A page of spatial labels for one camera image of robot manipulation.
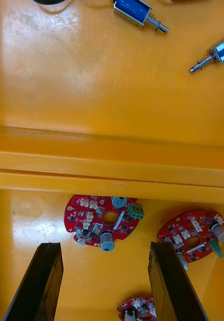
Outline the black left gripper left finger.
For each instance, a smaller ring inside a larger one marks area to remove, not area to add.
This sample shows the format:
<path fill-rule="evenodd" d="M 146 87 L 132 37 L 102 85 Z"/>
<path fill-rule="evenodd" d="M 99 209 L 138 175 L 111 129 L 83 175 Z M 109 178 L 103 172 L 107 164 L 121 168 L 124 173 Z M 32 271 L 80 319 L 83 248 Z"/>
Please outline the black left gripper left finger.
<path fill-rule="evenodd" d="M 3 320 L 54 320 L 63 276 L 60 243 L 41 243 Z"/>

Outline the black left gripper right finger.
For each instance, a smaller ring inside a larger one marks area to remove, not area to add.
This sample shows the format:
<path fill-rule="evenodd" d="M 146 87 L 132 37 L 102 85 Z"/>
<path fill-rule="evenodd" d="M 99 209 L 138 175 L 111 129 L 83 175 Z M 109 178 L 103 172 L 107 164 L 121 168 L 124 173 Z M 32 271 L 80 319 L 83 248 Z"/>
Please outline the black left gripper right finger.
<path fill-rule="evenodd" d="M 148 273 L 157 320 L 208 320 L 171 243 L 151 243 Z"/>

